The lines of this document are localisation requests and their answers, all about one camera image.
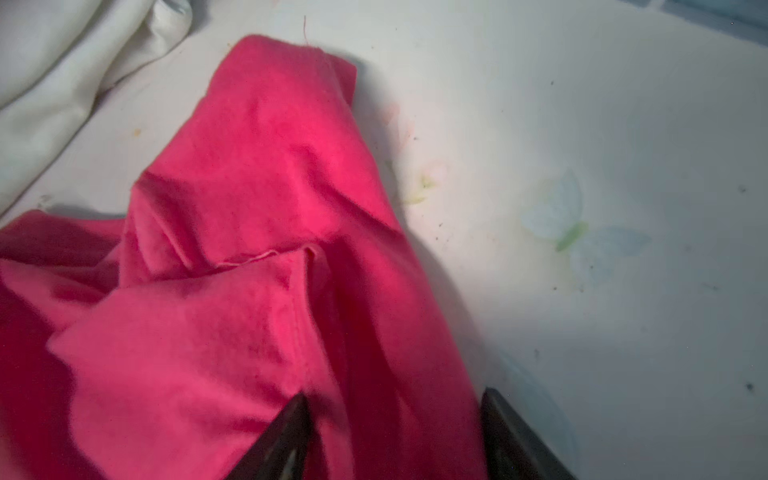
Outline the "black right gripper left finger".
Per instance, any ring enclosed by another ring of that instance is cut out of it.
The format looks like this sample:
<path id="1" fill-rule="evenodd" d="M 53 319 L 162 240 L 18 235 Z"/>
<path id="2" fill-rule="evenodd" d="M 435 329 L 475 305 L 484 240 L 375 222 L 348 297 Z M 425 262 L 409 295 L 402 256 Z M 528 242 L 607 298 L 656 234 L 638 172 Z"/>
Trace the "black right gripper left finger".
<path id="1" fill-rule="evenodd" d="M 309 402 L 294 395 L 225 480 L 301 480 L 313 436 Z"/>

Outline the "magenta t shirt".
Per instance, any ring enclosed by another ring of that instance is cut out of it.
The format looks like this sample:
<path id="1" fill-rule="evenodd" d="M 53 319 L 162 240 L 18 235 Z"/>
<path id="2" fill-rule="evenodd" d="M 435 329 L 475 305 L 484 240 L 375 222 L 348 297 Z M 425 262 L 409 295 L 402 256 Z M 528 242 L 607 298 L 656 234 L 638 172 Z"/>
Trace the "magenta t shirt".
<path id="1" fill-rule="evenodd" d="M 127 214 L 1 230 L 1 475 L 222 479 L 297 393 L 309 479 L 483 479 L 479 407 L 351 109 L 239 41 Z"/>

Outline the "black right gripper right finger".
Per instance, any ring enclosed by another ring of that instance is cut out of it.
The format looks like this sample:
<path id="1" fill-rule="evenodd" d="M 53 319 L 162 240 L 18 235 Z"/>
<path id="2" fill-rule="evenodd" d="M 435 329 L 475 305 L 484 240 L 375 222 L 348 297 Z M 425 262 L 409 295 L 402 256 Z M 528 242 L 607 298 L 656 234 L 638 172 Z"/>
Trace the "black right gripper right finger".
<path id="1" fill-rule="evenodd" d="M 484 390 L 480 415 L 491 480 L 576 480 L 498 390 Z"/>

